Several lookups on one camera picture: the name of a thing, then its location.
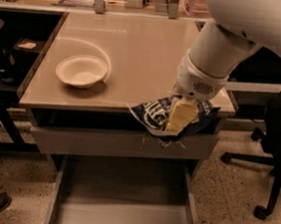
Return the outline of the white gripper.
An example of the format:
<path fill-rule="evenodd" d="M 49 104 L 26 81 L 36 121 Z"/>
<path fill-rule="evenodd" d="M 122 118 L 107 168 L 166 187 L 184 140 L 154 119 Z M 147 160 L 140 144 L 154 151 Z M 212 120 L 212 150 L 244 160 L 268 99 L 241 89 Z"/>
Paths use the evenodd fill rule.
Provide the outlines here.
<path fill-rule="evenodd" d="M 173 82 L 170 95 L 173 96 L 178 93 L 199 102 L 209 101 L 222 90 L 227 80 L 228 77 L 212 78 L 202 72 L 194 65 L 187 52 L 178 64 L 176 81 Z M 178 101 L 171 111 L 164 130 L 172 134 L 180 134 L 195 119 L 197 114 L 197 106 Z"/>

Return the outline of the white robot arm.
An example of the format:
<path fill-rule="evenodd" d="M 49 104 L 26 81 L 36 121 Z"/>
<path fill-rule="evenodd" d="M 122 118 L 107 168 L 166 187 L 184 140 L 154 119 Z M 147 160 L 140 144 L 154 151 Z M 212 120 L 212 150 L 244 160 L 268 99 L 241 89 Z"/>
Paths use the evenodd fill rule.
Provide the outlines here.
<path fill-rule="evenodd" d="M 179 134 L 197 116 L 197 104 L 212 100 L 229 74 L 260 48 L 281 59 L 281 0 L 206 0 L 211 18 L 176 71 L 175 92 L 164 130 Z"/>

